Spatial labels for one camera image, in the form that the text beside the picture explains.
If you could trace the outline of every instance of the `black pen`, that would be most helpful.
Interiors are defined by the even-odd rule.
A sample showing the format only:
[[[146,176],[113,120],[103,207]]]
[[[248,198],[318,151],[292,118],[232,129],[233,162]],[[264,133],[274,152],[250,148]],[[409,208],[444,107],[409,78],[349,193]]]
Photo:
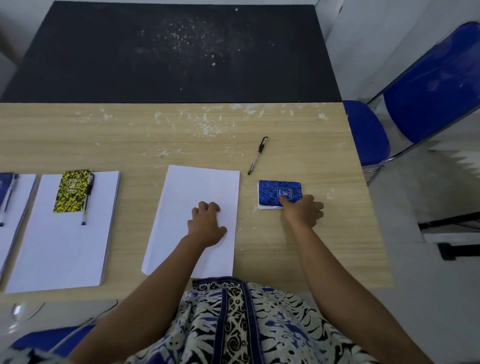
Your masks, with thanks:
[[[262,142],[260,143],[260,146],[258,147],[257,158],[255,158],[255,161],[252,163],[252,165],[250,166],[250,169],[248,170],[249,175],[253,172],[253,169],[255,168],[255,163],[258,161],[258,158],[263,152],[265,143],[267,142],[267,140],[268,140],[268,136],[264,136],[264,138],[262,139]]]
[[[95,175],[93,173],[90,173],[90,175],[88,176],[88,185],[87,185],[87,193],[85,196],[84,213],[82,215],[82,225],[87,224],[88,200],[90,199],[90,195],[92,194],[94,181],[95,181]]]
[[[17,180],[18,180],[18,174],[14,174],[12,176],[12,182],[10,183],[10,193],[8,194],[7,202],[5,203],[5,208],[3,209],[3,216],[2,216],[2,222],[0,222],[0,227],[5,225],[3,223],[3,220],[5,220],[5,213],[7,212],[8,204],[10,203],[12,194],[15,191],[15,187],[17,186]]]

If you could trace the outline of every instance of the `notebook cover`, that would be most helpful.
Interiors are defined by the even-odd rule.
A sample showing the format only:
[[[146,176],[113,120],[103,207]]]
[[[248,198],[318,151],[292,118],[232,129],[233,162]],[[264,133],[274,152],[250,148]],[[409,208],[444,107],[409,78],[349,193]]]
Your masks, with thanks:
[[[90,170],[69,170],[62,174],[53,212],[83,211]]]
[[[300,182],[258,181],[258,204],[262,206],[282,206],[279,198],[284,197],[290,202],[301,200]]]
[[[13,173],[0,173],[0,206],[3,204],[3,200],[7,196],[8,189],[12,183]]]

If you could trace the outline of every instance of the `blue notebook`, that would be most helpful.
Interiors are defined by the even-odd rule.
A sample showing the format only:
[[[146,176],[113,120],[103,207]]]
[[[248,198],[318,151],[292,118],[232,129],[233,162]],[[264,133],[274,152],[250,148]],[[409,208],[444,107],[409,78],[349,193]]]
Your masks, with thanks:
[[[301,200],[300,182],[286,181],[258,181],[258,208],[270,210],[283,208],[279,198],[286,198],[290,202]]]
[[[8,196],[8,191],[13,180],[14,173],[0,173],[0,207]]]

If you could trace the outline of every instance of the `hand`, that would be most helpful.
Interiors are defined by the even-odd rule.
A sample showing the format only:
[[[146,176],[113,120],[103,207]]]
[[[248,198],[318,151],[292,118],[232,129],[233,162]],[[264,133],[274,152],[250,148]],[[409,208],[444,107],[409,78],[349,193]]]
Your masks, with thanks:
[[[313,228],[317,224],[317,220],[324,216],[324,213],[320,211],[324,207],[323,203],[315,202],[311,194],[306,194],[295,203],[281,197],[280,203],[283,206],[285,219],[293,228],[296,226]]]
[[[198,203],[198,208],[192,209],[192,219],[187,223],[188,235],[194,237],[195,242],[202,248],[215,245],[227,232],[225,226],[218,227],[217,212],[220,212],[220,207],[215,202],[207,205],[201,201]]]

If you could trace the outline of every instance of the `wooden table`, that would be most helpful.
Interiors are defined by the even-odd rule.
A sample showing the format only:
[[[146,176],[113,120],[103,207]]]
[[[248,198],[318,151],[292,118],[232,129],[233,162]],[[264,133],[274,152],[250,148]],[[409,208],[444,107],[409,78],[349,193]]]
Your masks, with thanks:
[[[122,173],[104,283],[0,294],[0,303],[126,297],[145,279],[140,268],[170,164],[241,171],[235,277],[289,292],[308,290],[295,245],[281,228],[280,211],[257,209],[258,180],[285,180],[300,181],[304,194],[325,203],[325,217],[315,230],[355,278],[367,288],[392,286],[341,103],[0,104],[0,110],[1,171]],[[247,176],[265,135],[268,145]]]

